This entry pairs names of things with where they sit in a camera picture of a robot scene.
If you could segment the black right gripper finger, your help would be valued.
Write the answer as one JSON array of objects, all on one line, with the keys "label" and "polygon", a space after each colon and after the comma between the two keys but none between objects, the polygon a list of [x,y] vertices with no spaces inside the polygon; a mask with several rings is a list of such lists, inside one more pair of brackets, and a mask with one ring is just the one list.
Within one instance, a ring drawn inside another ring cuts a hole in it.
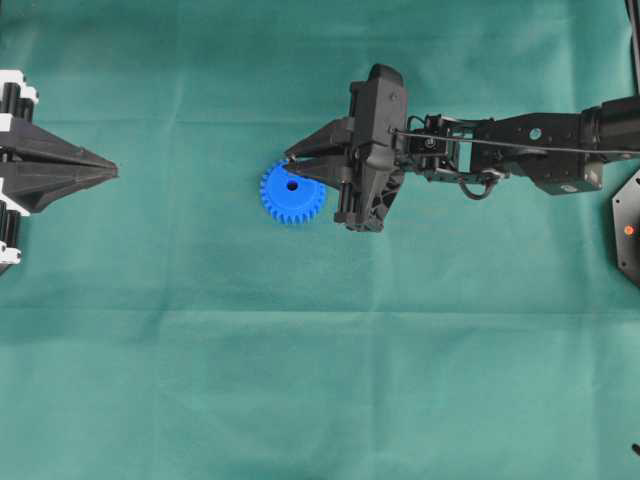
[{"label": "black right gripper finger", "polygon": [[288,148],[284,155],[298,159],[340,154],[351,145],[354,124],[354,117],[335,119]]},{"label": "black right gripper finger", "polygon": [[335,189],[340,189],[342,184],[350,183],[353,178],[353,168],[346,155],[295,160],[292,162],[292,173]]}]

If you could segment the right-arm black gripper body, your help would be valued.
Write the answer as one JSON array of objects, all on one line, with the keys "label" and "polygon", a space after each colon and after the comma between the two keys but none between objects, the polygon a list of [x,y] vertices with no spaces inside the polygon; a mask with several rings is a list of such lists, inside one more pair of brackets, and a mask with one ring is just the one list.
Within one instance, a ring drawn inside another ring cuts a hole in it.
[{"label": "right-arm black gripper body", "polygon": [[396,132],[406,127],[408,95],[402,75],[383,64],[373,65],[367,80],[353,82],[350,93],[351,179],[340,188],[334,221],[350,231],[378,233],[404,182],[396,164],[404,142]]}]

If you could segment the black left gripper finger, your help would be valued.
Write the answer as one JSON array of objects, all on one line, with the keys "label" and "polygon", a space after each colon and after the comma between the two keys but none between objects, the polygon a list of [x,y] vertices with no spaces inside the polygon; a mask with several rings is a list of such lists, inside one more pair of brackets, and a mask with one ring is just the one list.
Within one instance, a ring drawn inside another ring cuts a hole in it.
[{"label": "black left gripper finger", "polygon": [[116,168],[2,168],[1,212],[40,213],[61,198],[117,176]]},{"label": "black left gripper finger", "polygon": [[95,167],[111,173],[118,172],[113,162],[13,115],[1,116],[1,148],[22,160]]}]

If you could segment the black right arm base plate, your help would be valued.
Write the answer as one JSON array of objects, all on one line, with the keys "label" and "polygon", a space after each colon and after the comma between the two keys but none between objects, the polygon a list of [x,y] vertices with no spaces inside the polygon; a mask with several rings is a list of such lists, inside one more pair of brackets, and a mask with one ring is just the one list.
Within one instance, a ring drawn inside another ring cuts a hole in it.
[{"label": "black right arm base plate", "polygon": [[636,287],[639,270],[639,171],[636,171],[612,198],[612,214],[619,270]]}]

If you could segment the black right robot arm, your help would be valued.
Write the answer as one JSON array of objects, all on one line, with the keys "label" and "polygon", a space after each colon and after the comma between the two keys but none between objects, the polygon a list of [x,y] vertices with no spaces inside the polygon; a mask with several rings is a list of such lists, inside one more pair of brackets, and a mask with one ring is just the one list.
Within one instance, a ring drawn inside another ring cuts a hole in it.
[{"label": "black right robot arm", "polygon": [[402,75],[376,64],[350,86],[347,116],[286,153],[285,169],[339,193],[335,222],[380,232],[408,173],[487,198],[512,175],[550,195],[597,191],[606,164],[639,155],[639,100],[604,102],[580,113],[529,113],[501,120],[408,115]]}]

